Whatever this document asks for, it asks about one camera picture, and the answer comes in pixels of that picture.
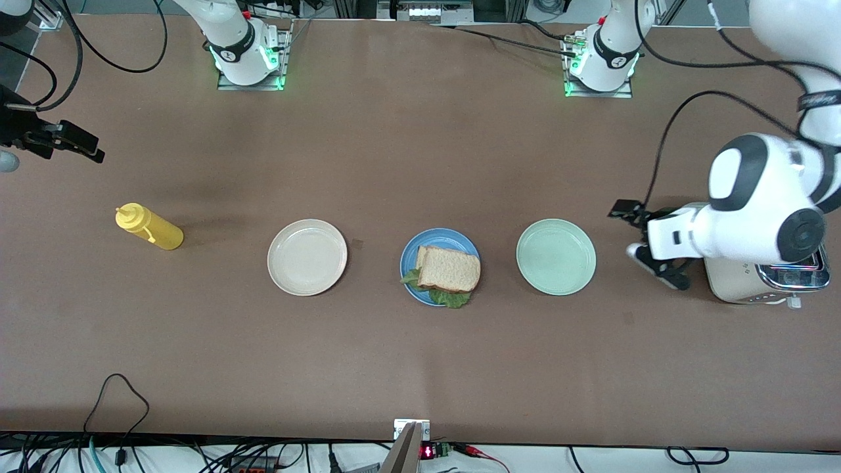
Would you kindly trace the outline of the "yellow squeeze bottle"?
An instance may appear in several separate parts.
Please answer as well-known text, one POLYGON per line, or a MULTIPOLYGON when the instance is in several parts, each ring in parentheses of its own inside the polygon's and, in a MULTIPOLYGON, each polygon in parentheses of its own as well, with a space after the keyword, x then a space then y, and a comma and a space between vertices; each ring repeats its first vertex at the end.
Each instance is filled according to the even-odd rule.
POLYGON ((128 203, 115 210, 117 225, 163 250, 174 250, 184 241, 184 233, 176 225, 138 203, 128 203))

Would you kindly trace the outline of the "green lettuce leaf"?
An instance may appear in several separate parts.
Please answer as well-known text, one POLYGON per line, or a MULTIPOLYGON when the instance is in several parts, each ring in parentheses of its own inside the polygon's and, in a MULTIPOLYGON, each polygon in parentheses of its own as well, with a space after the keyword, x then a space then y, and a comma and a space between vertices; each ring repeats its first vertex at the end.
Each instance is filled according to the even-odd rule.
POLYGON ((419 294, 424 294, 424 296, 426 296, 433 305, 447 307, 450 309, 459 309, 469 302, 470 297, 472 296, 471 292, 456 293, 438 290, 438 288, 421 288, 418 284, 420 273, 421 270, 417 268, 409 270, 404 276, 402 276, 400 282, 409 287, 411 290, 414 290, 419 294))

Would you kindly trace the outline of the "light green round plate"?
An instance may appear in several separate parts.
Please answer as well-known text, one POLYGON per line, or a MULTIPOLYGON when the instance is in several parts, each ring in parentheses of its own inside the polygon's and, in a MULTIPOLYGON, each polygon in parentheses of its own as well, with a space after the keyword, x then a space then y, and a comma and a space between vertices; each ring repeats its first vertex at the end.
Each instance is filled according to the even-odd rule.
POLYGON ((536 290, 568 296, 586 287, 597 269, 597 252, 587 233, 565 219, 529 225, 516 245, 520 274, 536 290))

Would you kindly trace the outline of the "blue round plate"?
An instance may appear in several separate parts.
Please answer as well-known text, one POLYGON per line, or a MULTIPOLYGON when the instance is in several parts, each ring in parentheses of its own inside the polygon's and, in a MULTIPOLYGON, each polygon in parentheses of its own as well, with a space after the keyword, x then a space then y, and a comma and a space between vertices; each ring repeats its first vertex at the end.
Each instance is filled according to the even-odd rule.
POLYGON ((413 236, 403 249, 399 259, 399 275, 401 277, 406 276, 408 272, 415 268, 421 246, 438 246, 438 248, 461 251, 477 258, 480 257, 474 243, 462 233, 448 228, 427 229, 413 236))

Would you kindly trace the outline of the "beige round plate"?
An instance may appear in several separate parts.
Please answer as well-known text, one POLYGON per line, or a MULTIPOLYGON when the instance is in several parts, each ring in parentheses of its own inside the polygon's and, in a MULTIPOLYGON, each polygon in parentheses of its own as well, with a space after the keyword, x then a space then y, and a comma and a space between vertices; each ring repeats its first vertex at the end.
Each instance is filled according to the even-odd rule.
POLYGON ((293 296, 315 296, 330 290, 348 265, 348 243, 322 219, 300 219, 273 237, 267 269, 277 288, 293 296))

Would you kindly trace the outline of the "cream and chrome toaster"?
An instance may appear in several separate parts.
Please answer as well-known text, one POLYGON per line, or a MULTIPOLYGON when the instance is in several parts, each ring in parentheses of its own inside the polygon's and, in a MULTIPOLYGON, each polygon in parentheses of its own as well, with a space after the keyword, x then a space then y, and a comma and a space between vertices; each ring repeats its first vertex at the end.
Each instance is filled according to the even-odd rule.
POLYGON ((831 267, 824 246, 814 254, 781 265, 759 265, 729 259, 705 259, 704 266, 712 293, 730 304, 802 307, 804 294, 828 287, 831 267))

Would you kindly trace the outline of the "white device with lit panel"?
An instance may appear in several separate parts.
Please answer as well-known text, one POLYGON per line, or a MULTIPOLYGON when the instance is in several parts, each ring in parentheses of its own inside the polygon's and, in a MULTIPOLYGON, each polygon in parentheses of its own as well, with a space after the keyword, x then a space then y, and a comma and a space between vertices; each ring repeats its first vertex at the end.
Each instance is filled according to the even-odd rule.
POLYGON ((433 25, 474 21, 472 0, 376 0, 376 18, 433 25))

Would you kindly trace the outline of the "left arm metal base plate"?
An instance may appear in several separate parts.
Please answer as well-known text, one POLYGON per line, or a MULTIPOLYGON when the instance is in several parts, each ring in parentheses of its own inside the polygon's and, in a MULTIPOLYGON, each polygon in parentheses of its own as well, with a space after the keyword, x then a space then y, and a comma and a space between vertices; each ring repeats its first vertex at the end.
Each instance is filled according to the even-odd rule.
POLYGON ((592 38, 566 35, 560 45, 565 54, 562 67, 566 97, 630 99, 633 96, 631 76, 639 52, 613 51, 598 34, 592 38))

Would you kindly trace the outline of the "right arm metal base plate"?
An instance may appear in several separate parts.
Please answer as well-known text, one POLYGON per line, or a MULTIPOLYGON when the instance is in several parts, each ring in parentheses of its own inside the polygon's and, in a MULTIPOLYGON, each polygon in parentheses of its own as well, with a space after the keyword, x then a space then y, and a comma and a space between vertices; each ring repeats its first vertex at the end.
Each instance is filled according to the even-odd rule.
POLYGON ((233 83, 225 74, 219 62, 214 63, 218 70, 217 87, 219 91, 282 91, 286 83, 286 72, 290 57, 292 31, 278 30, 276 25, 264 25, 259 46, 254 46, 260 57, 257 63, 265 69, 265 75, 259 81, 250 84, 233 83))

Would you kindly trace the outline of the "small metal edge bracket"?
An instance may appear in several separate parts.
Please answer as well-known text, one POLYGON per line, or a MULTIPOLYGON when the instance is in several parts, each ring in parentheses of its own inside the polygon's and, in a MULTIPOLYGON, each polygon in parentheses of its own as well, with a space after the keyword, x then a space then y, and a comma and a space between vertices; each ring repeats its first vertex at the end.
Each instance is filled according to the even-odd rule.
POLYGON ((420 423, 421 424, 421 431, 422 431, 422 440, 423 442, 430 442, 432 440, 432 436, 430 436, 430 421, 429 420, 421 420, 421 419, 412 419, 412 418, 397 418, 394 419, 394 428, 393 428, 393 439, 397 440, 399 435, 402 433, 403 429, 409 423, 420 423))

